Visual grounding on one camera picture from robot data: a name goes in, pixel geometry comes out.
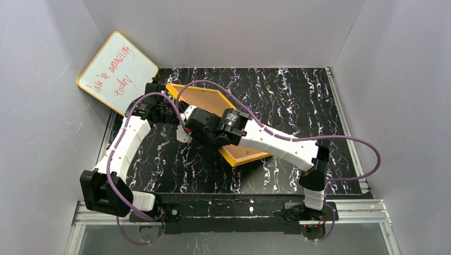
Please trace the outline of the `yellow-rimmed whiteboard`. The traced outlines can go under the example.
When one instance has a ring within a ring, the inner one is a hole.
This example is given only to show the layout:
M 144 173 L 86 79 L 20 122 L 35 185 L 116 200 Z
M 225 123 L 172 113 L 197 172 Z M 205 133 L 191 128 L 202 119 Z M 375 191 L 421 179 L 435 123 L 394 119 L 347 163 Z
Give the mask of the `yellow-rimmed whiteboard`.
M 145 85 L 158 73 L 157 65 L 122 33 L 113 32 L 77 79 L 77 85 L 124 115 L 130 103 L 144 95 Z

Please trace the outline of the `yellow wooden picture frame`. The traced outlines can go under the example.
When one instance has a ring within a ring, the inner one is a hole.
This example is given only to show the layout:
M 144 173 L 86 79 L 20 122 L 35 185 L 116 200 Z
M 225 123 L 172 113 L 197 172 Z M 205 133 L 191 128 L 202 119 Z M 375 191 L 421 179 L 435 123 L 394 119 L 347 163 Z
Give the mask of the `yellow wooden picture frame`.
M 187 129 L 178 126 L 178 141 L 195 141 L 212 152 L 219 152 L 232 167 L 270 156 L 238 145 L 249 116 L 236 110 L 223 93 L 199 87 L 188 87 L 181 92 L 182 88 L 180 84 L 166 85 L 169 94 L 180 100 L 179 110 Z

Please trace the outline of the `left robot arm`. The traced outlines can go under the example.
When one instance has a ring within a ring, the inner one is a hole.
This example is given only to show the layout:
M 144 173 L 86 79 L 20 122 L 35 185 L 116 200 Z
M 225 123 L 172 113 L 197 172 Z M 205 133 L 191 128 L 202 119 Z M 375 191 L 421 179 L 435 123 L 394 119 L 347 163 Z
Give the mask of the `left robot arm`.
M 144 95 L 126 109 L 121 128 L 104 157 L 93 170 L 85 170 L 80 184 L 86 208 L 117 217 L 129 213 L 152 221 L 149 212 L 157 208 L 155 194 L 132 191 L 127 186 L 127 172 L 143 140 L 155 123 L 180 124 L 180 115 L 188 108 L 184 101 L 174 101 L 165 86 L 147 83 Z

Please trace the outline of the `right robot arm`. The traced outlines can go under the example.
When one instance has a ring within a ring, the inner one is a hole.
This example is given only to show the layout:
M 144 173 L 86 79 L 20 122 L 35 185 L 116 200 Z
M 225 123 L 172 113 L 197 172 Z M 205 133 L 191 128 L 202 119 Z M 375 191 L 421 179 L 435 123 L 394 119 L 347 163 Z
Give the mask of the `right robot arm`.
M 323 209 L 324 170 L 329 159 L 327 143 L 298 141 L 292 135 L 259 125 L 248 113 L 232 108 L 218 116 L 191 105 L 181 117 L 186 130 L 178 127 L 180 142 L 195 140 L 213 151 L 229 145 L 241 146 L 283 159 L 303 172 L 299 184 L 304 189 L 305 207 L 316 211 Z

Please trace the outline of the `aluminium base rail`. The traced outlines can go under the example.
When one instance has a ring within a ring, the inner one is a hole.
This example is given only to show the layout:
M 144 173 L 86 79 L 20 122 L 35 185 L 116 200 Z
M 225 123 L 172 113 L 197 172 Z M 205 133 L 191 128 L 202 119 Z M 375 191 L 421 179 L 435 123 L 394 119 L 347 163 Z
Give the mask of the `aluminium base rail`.
M 282 197 L 185 198 L 165 224 L 77 205 L 66 254 L 400 254 L 382 200 L 331 200 L 324 225 L 282 218 Z

